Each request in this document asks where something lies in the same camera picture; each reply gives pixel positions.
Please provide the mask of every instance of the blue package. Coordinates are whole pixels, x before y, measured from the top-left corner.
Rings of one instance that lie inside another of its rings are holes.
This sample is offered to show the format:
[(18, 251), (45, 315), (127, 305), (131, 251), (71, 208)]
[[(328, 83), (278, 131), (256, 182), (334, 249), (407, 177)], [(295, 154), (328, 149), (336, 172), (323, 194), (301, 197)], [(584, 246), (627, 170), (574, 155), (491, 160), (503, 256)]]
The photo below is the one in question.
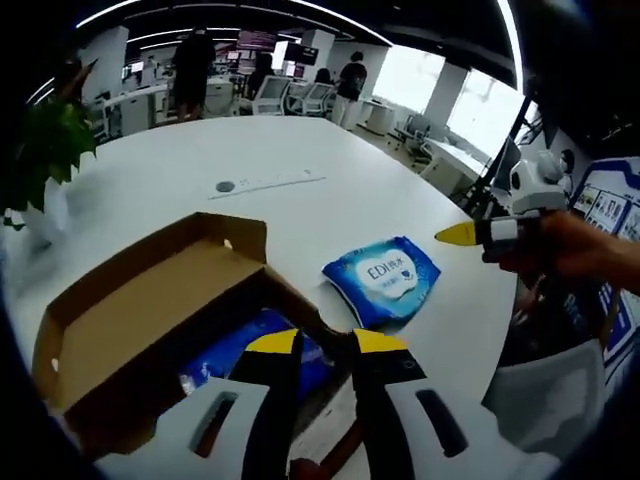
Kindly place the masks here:
[[(185, 366), (179, 374), (185, 393), (207, 383), (210, 377), (227, 378), (234, 365), (254, 340), (270, 333), (289, 330), (291, 324), (277, 311), (264, 309), (254, 319), (227, 334)], [(333, 364), (322, 348), (306, 335), (303, 338), (298, 399), (303, 400), (331, 376)]]
[(440, 276), (438, 267), (407, 237), (349, 252), (322, 272), (349, 303), (362, 328), (389, 322), (404, 325)]

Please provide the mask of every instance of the human hand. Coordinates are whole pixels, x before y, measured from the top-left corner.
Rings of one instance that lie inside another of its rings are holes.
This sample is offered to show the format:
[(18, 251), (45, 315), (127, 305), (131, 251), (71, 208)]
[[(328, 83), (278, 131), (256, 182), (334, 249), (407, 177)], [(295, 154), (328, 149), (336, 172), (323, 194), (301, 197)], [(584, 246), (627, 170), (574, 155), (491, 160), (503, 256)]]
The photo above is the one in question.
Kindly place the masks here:
[[(553, 256), (561, 276), (602, 279), (614, 287), (640, 294), (640, 244), (604, 233), (567, 212), (541, 219), (546, 241), (516, 248), (499, 259), (500, 268), (519, 274), (542, 273), (544, 259)], [(553, 251), (545, 247), (553, 246)]]

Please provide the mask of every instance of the green leaves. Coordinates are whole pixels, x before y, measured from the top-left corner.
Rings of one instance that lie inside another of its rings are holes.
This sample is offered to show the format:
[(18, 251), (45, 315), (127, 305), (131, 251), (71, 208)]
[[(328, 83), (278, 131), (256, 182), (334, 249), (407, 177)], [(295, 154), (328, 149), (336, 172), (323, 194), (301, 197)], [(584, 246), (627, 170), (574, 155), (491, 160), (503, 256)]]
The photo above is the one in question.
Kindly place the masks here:
[[(91, 123), (82, 106), (57, 100), (32, 106), (25, 115), (15, 154), (0, 172), (0, 211), (24, 211), (29, 203), (44, 211), (47, 179), (70, 182), (71, 167), (80, 168), (80, 154), (95, 154), (95, 149)], [(4, 224), (20, 227), (6, 218)]]

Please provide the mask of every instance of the window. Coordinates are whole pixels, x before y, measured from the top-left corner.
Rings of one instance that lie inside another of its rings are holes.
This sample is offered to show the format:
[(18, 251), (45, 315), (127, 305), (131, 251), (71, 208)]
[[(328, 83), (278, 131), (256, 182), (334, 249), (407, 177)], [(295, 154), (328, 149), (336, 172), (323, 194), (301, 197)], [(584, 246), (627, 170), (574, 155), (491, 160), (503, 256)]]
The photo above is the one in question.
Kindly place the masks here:
[(513, 127), (524, 97), (477, 70), (465, 80), (447, 125), (478, 150), (495, 158)]
[(415, 48), (393, 46), (387, 52), (374, 96), (423, 112), (444, 65), (444, 58)]

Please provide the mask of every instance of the potted plant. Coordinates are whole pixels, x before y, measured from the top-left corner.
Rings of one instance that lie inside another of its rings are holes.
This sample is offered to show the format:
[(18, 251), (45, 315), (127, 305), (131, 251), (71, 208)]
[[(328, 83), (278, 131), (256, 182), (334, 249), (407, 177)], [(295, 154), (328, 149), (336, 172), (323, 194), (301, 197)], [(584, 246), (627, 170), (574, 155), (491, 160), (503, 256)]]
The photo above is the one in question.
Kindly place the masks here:
[[(0, 177), (0, 210), (4, 225), (26, 224), (48, 244), (66, 228), (68, 207), (60, 185), (71, 181), (82, 153), (95, 153), (93, 131), (81, 105), (59, 99), (30, 107), (23, 127)], [(24, 224), (16, 224), (11, 211), (20, 212)]]

